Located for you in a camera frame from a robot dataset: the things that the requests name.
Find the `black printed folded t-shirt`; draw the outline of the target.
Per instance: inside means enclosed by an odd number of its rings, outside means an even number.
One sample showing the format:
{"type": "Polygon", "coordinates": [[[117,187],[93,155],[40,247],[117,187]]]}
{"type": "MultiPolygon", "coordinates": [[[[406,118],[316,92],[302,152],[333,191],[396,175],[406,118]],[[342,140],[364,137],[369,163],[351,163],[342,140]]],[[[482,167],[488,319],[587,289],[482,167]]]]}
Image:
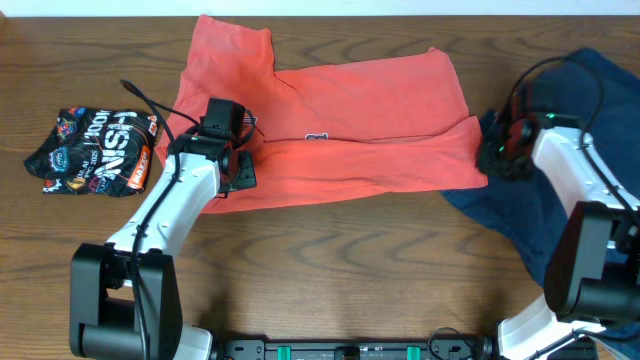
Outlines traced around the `black printed folded t-shirt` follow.
{"type": "Polygon", "coordinates": [[[45,194],[110,197],[144,191],[157,117],[134,110],[62,109],[49,136],[25,161],[45,194]]]}

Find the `navy blue garment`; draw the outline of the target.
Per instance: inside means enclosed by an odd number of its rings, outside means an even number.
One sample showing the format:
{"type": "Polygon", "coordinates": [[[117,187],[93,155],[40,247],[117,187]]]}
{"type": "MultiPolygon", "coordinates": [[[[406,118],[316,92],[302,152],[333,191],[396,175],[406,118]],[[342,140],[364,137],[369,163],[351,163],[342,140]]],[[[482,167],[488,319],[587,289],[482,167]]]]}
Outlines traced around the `navy blue garment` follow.
{"type": "Polygon", "coordinates": [[[598,52],[543,60],[481,122],[485,186],[445,198],[509,238],[542,295],[503,350],[639,342],[639,82],[598,52]]]}

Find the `orange printed t-shirt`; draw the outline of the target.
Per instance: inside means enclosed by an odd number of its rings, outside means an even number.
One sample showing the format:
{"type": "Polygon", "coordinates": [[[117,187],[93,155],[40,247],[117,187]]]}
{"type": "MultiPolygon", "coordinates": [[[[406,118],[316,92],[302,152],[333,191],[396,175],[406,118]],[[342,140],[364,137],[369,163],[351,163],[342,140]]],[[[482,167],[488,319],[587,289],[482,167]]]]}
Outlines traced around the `orange printed t-shirt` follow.
{"type": "Polygon", "coordinates": [[[481,188],[478,119],[447,54],[278,71],[272,34],[201,16],[182,72],[173,134],[211,98],[252,113],[257,184],[209,214],[315,205],[395,192],[481,188]]]}

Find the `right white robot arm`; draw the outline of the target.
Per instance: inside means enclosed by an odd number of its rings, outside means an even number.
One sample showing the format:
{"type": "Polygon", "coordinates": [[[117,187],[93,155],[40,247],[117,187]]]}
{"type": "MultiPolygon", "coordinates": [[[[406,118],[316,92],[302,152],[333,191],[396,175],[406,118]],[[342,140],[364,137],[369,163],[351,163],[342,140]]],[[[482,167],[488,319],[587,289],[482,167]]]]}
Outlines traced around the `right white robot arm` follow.
{"type": "Polygon", "coordinates": [[[576,118],[557,113],[498,115],[479,164],[512,176],[535,167],[568,217],[545,273],[544,291],[498,326],[506,359],[545,359],[589,337],[634,342],[610,330],[639,320],[639,201],[622,188],[576,118]]]}

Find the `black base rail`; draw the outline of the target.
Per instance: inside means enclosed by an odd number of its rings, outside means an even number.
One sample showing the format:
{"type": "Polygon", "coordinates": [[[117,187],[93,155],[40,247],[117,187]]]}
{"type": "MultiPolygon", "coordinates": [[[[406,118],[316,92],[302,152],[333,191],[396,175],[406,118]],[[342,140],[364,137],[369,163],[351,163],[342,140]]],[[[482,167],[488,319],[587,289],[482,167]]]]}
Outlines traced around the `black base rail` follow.
{"type": "Polygon", "coordinates": [[[486,336],[436,335],[424,341],[330,342],[231,340],[214,347],[211,360],[492,360],[486,336]]]}

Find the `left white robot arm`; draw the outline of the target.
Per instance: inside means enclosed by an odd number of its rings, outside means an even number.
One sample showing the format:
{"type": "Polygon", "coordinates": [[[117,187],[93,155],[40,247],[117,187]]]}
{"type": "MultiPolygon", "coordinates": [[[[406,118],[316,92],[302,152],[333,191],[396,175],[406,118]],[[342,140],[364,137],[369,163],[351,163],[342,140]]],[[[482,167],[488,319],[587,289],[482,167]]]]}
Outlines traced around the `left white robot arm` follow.
{"type": "Polygon", "coordinates": [[[132,218],[71,260],[71,352],[91,359],[212,359],[213,335],[183,321],[175,259],[204,207],[256,186],[252,155],[182,136],[132,218]]]}

